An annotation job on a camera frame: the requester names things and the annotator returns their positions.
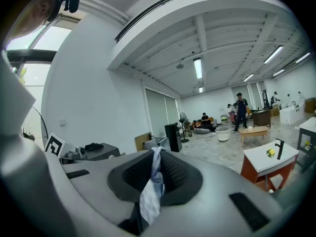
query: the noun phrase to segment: chair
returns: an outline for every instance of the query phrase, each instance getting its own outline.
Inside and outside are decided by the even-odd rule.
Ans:
[[[247,106],[247,113],[248,113],[248,121],[249,121],[250,116],[252,117],[252,113],[251,113],[251,110],[248,106]]]

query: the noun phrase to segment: cardboard box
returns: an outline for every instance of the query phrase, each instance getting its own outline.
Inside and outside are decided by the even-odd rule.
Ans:
[[[305,100],[305,112],[314,113],[315,100]]]
[[[273,116],[278,116],[280,114],[280,111],[278,108],[273,108],[273,109],[270,109],[270,116],[273,117]]]

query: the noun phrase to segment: black speaker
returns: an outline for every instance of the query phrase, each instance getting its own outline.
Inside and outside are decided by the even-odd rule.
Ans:
[[[180,138],[180,131],[178,128],[178,124],[168,124],[164,126],[166,131],[166,136],[169,139],[170,149],[173,152],[179,152],[182,148],[181,145],[181,138]]]

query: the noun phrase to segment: white bucket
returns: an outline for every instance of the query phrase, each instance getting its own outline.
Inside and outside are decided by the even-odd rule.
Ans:
[[[217,140],[227,141],[230,139],[230,128],[229,127],[219,127],[215,130],[217,135]]]

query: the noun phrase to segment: ceiling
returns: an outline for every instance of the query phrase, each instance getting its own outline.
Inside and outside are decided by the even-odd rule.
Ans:
[[[282,52],[264,61],[279,46]],[[310,50],[299,23],[288,14],[229,9],[180,21],[135,50],[125,64],[170,87],[181,96],[271,78],[284,65]],[[197,79],[193,59],[201,57],[203,78]],[[177,69],[179,63],[183,69]]]

